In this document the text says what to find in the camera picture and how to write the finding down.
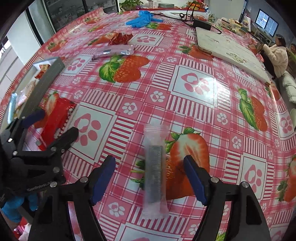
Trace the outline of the left blue gloved hand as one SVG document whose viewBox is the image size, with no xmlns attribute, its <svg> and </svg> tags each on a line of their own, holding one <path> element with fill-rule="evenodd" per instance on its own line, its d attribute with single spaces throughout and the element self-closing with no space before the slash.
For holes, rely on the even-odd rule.
<svg viewBox="0 0 296 241">
<path fill-rule="evenodd" d="M 36 193 L 29 196 L 14 196 L 8 200 L 1 209 L 2 213 L 8 218 L 8 220 L 15 223 L 19 223 L 22 220 L 22 216 L 19 213 L 18 208 L 22 206 L 25 199 L 29 202 L 30 211 L 35 211 L 38 208 L 39 197 Z"/>
</svg>

